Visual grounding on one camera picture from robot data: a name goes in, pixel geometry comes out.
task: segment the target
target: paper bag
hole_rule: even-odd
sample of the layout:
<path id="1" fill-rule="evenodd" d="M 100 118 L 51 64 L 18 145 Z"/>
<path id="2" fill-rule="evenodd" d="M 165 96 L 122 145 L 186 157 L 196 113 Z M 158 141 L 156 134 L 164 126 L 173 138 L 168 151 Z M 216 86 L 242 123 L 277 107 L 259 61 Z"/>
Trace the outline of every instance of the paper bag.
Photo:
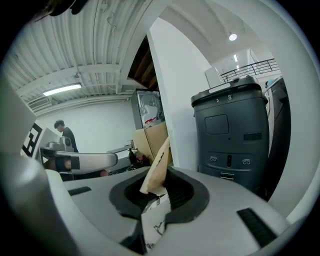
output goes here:
<path id="1" fill-rule="evenodd" d="M 140 188 L 141 193 L 148 194 L 150 192 L 156 195 L 168 193 L 163 184 L 167 174 L 169 147 L 170 141 L 168 137 L 159 149 L 152 166 L 142 183 Z"/>

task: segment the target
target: slot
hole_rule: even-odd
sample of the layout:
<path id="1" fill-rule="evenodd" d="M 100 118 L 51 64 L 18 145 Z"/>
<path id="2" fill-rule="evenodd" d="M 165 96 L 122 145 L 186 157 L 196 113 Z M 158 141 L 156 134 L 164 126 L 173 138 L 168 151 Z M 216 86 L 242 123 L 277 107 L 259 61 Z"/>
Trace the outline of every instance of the slot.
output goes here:
<path id="1" fill-rule="evenodd" d="M 228 158 L 226 160 L 226 167 L 231 167 L 232 155 L 228 154 Z"/>
<path id="2" fill-rule="evenodd" d="M 266 246 L 277 238 L 267 224 L 251 208 L 238 210 L 236 213 L 261 247 Z"/>
<path id="3" fill-rule="evenodd" d="M 243 140 L 245 140 L 245 141 L 259 141 L 261 139 L 262 139 L 261 132 L 245 134 L 243 136 Z"/>
<path id="4" fill-rule="evenodd" d="M 229 181 L 233 181 L 234 178 L 235 178 L 235 175 L 234 175 L 234 174 L 231 174 L 231 173 L 221 172 L 221 173 L 220 173 L 220 178 L 226 179 L 226 180 L 229 180 Z"/>

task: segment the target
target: metal railing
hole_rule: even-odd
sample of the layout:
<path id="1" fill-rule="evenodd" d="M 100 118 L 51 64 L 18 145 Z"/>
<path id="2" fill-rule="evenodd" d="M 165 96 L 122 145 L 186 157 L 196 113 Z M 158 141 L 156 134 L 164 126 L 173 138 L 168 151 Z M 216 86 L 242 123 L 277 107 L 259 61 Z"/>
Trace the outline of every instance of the metal railing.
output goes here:
<path id="1" fill-rule="evenodd" d="M 266 59 L 249 65 L 239 67 L 229 72 L 221 74 L 221 79 L 227 83 L 236 77 L 256 76 L 272 71 L 279 71 L 279 66 L 274 58 Z"/>

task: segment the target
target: black vent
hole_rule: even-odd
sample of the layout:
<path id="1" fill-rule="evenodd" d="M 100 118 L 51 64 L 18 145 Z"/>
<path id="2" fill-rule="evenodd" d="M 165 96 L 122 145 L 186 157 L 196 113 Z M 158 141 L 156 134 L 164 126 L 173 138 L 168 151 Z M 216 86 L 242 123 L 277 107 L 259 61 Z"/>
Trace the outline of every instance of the black vent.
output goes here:
<path id="1" fill-rule="evenodd" d="M 183 206 L 194 196 L 193 186 L 184 179 L 167 171 L 164 186 L 168 192 L 171 210 Z"/>
<path id="2" fill-rule="evenodd" d="M 88 186 L 83 186 L 83 187 L 79 187 L 79 188 L 68 190 L 69 195 L 71 197 L 75 196 L 75 195 L 79 195 L 79 194 L 85 193 L 85 192 L 88 192 L 88 191 L 91 191 L 91 188 L 88 187 Z"/>
<path id="3" fill-rule="evenodd" d="M 31 109 L 35 109 L 35 108 L 40 107 L 40 106 L 47 104 L 47 103 L 49 103 L 49 99 L 47 97 L 43 97 L 43 98 L 37 99 L 37 100 L 29 103 L 29 107 Z"/>
<path id="4" fill-rule="evenodd" d="M 140 192 L 145 176 L 124 189 L 125 197 L 138 206 L 142 211 L 146 208 L 148 202 L 157 196 L 153 193 L 143 194 Z"/>
<path id="5" fill-rule="evenodd" d="M 250 208 L 239 210 L 236 212 L 242 219 L 244 224 L 250 230 L 255 240 L 261 247 L 271 243 L 277 236 L 263 222 L 262 219 Z"/>

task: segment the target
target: man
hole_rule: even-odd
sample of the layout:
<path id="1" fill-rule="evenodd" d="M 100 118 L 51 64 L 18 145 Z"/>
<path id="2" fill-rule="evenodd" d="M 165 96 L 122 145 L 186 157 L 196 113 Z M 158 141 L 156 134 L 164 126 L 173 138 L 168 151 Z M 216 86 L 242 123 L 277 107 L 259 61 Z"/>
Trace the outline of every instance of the man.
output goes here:
<path id="1" fill-rule="evenodd" d="M 62 133 L 62 136 L 68 137 L 71 140 L 71 146 L 73 147 L 73 152 L 78 153 L 77 144 L 75 140 L 74 133 L 70 130 L 69 127 L 65 127 L 65 122 L 63 120 L 57 120 L 54 123 L 54 128 L 58 130 L 58 132 Z"/>

